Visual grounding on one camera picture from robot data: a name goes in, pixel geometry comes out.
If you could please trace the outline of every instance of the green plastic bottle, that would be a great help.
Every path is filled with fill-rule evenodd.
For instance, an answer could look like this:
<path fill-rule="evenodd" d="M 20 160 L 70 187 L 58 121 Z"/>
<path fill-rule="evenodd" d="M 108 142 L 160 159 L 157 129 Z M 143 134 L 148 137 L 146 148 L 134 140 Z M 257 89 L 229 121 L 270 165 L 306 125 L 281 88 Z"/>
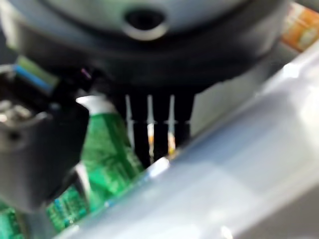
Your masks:
<path fill-rule="evenodd" d="M 143 167 L 131 148 L 125 124 L 111 103 L 99 96 L 81 97 L 77 102 L 90 111 L 81 162 L 87 170 L 89 207 L 94 212 L 129 190 Z M 60 232 L 83 218 L 87 214 L 83 210 L 85 200 L 71 188 L 48 207 L 47 213 Z"/>

